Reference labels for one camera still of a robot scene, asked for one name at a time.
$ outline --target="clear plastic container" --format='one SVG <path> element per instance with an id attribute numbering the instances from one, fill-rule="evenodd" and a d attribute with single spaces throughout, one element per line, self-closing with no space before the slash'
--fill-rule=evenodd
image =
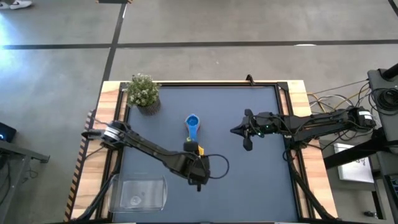
<path id="1" fill-rule="evenodd" d="M 164 176 L 134 174 L 121 178 L 115 175 L 109 190 L 110 212 L 158 212 L 167 199 Z"/>

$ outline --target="wooden table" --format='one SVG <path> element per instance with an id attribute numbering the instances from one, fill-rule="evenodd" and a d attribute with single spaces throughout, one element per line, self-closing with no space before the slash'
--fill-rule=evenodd
<path id="1" fill-rule="evenodd" d="M 160 81 L 162 83 L 172 83 L 172 82 L 192 82 L 192 81 Z M 196 81 L 196 82 L 242 82 L 242 81 Z M 311 109 L 309 106 L 307 92 L 305 90 L 304 82 L 302 80 L 287 80 L 287 81 L 256 81 L 260 82 L 287 82 L 289 86 L 290 100 L 292 103 L 292 108 L 294 115 L 297 116 L 308 116 L 311 114 Z M 101 89 L 101 94 L 99 97 L 98 107 L 96 109 L 95 118 L 108 123 L 114 118 L 123 120 L 124 112 L 126 109 L 126 94 L 123 95 L 122 106 L 119 110 L 118 116 L 115 116 L 116 102 L 118 100 L 118 93 L 120 87 L 119 81 L 104 82 Z M 280 91 L 282 106 L 284 111 L 287 111 L 286 97 L 283 91 Z M 91 113 L 89 113 L 86 120 L 85 129 L 92 126 L 94 129 L 105 129 L 105 125 L 100 124 L 91 119 Z M 311 144 L 319 146 L 318 141 L 313 140 Z M 79 217 L 87 208 L 87 206 L 94 199 L 98 193 L 101 182 L 103 180 L 105 160 L 107 152 L 102 150 L 90 156 L 90 159 L 83 162 L 83 156 L 85 153 L 91 153 L 100 148 L 100 141 L 90 141 L 86 142 L 83 138 L 80 144 L 80 151 L 78 155 L 78 160 L 76 163 L 76 169 L 72 180 L 72 186 L 69 193 L 69 198 L 67 200 L 67 208 L 65 210 L 65 218 L 67 221 L 71 218 Z M 337 211 L 333 196 L 331 193 L 328 176 L 326 173 L 325 165 L 323 163 L 322 152 L 314 147 L 307 147 L 302 150 L 303 161 L 305 166 L 305 171 L 307 173 L 307 180 L 310 190 L 319 200 L 319 202 L 325 207 L 325 209 L 337 217 Z M 299 169 L 299 164 L 297 159 L 295 160 L 296 168 Z M 307 200 L 303 192 L 299 188 L 300 204 L 302 208 L 302 215 L 305 218 L 310 217 L 307 209 Z M 108 208 L 103 207 L 101 217 L 106 217 L 108 213 Z"/>

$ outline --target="plant pot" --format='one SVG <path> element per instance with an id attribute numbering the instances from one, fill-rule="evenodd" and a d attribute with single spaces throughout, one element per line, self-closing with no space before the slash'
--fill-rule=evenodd
<path id="1" fill-rule="evenodd" d="M 138 110 L 143 114 L 143 115 L 154 115 L 160 110 L 160 100 L 159 97 L 155 101 L 155 103 L 149 105 L 149 106 L 138 106 Z"/>

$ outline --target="shoe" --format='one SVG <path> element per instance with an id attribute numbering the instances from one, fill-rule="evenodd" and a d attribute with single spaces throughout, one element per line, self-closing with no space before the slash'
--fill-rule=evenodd
<path id="1" fill-rule="evenodd" d="M 30 5 L 32 5 L 32 1 L 16 0 L 12 5 L 10 5 L 10 9 L 22 9 L 25 7 L 29 7 Z"/>
<path id="2" fill-rule="evenodd" d="M 10 7 L 4 3 L 4 2 L 0 2 L 0 9 L 9 9 Z"/>

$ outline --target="concrete floor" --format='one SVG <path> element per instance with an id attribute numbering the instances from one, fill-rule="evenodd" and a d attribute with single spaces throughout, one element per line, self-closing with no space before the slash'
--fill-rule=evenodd
<path id="1" fill-rule="evenodd" d="M 36 0 L 0 12 L 0 45 L 110 44 L 120 5 L 92 0 Z M 387 0 L 135 0 L 120 43 L 398 39 Z M 16 143 L 50 154 L 32 163 L 39 177 L 22 185 L 8 223 L 60 222 L 80 132 L 96 104 L 108 49 L 0 50 L 0 121 Z M 304 80 L 316 92 L 366 79 L 369 69 L 397 63 L 398 45 L 327 45 L 117 49 L 110 80 L 144 72 L 156 80 Z M 363 83 L 342 88 L 350 96 Z M 376 222 L 370 192 L 333 189 L 344 220 Z M 391 214 L 386 221 L 392 223 Z"/>

